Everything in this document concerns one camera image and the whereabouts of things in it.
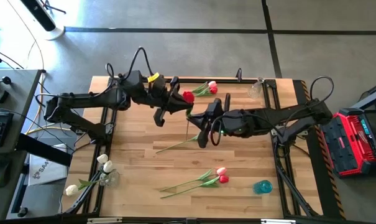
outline yellow label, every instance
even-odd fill
[[[158,78],[160,75],[158,74],[158,72],[156,72],[155,75],[152,75],[151,77],[148,77],[148,82],[153,82],[156,80],[156,78]]]

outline gray floor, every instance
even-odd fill
[[[266,28],[261,0],[50,2],[67,11],[66,15],[53,11],[54,19],[72,27]],[[376,0],[268,0],[268,6],[274,29],[376,30]],[[36,46],[27,59],[33,39],[1,1],[0,18],[5,16],[8,20],[0,20],[0,51],[23,66],[41,68]],[[140,45],[148,51],[152,69],[164,75],[231,77],[241,67],[244,77],[275,77],[266,34],[67,32],[54,41],[38,41],[48,71],[45,86],[52,93],[87,91],[91,76],[106,74],[106,62],[115,72],[125,72]],[[283,78],[308,84],[320,75],[333,78],[336,88],[326,102],[332,112],[354,104],[376,85],[376,35],[275,35],[275,43]],[[147,73],[143,58],[135,67]],[[327,92],[326,82],[315,86],[315,96],[322,98]],[[33,103],[31,118],[36,109]],[[376,177],[337,183],[347,218],[376,222]],[[31,208],[31,217],[57,213],[62,188],[62,182],[28,187],[23,205]]]

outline blue cup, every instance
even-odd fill
[[[272,191],[272,184],[267,180],[261,180],[252,186],[254,193],[267,194]]]

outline wooden tabletop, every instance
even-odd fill
[[[291,79],[276,79],[281,107],[297,104]],[[93,77],[90,91],[100,92],[108,77]],[[199,84],[182,83],[180,93],[192,90]],[[257,99],[248,96],[249,84],[218,84],[215,97],[224,101],[231,94],[231,110],[238,108],[263,108],[263,94]],[[195,99],[193,114],[203,112],[214,97]],[[199,148],[197,142],[188,142],[171,150],[157,151],[185,140],[185,112],[165,115],[164,127],[157,127],[153,120],[155,109],[132,103],[127,111],[117,113],[116,127],[110,160],[120,173],[117,187],[106,187],[103,194],[101,217],[196,217],[196,218],[283,218],[276,178],[270,135],[248,139],[222,137],[219,146],[210,142]],[[85,109],[84,117],[99,122],[102,108]],[[187,138],[198,134],[199,129],[189,125]],[[83,138],[79,144],[85,144]],[[307,150],[304,140],[297,145]],[[94,146],[85,147],[73,156],[66,186],[87,180]],[[291,161],[295,182],[312,208],[322,213],[310,158],[299,149],[291,148]],[[219,188],[198,188],[170,198],[163,196],[196,186],[159,192],[160,189],[195,179],[209,169],[227,167],[230,180]],[[256,195],[252,186],[261,180],[273,185],[270,194]],[[96,188],[91,199],[91,209],[96,198]],[[293,211],[291,194],[287,190],[290,211]],[[63,210],[76,200],[77,195],[62,198]]]

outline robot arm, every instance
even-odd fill
[[[131,106],[131,100],[137,104],[157,107],[154,120],[157,126],[163,126],[163,116],[166,111],[170,114],[187,110],[193,103],[186,102],[178,93],[180,84],[178,77],[170,82],[167,91],[166,79],[163,75],[155,74],[146,78],[139,71],[132,71],[127,78],[119,75],[112,80],[111,87],[102,93],[74,94],[62,93],[47,101],[44,119],[52,123],[66,123],[75,133],[87,133],[92,141],[102,143],[108,141],[110,130],[114,124],[94,124],[78,114],[72,112],[73,108],[99,108],[107,107],[112,110],[125,111]]]
[[[216,98],[210,103],[204,113],[193,114],[187,120],[197,126],[201,131],[198,143],[201,148],[206,147],[208,136],[213,133],[240,138],[263,135],[269,133],[276,125],[286,121],[298,121],[286,129],[275,130],[283,132],[278,134],[280,144],[295,139],[295,135],[308,129],[314,124],[325,124],[332,118],[326,104],[318,99],[311,100],[302,105],[290,106],[280,110],[271,108],[258,108],[249,110],[229,111],[230,95],[227,94],[224,109],[221,100]]]

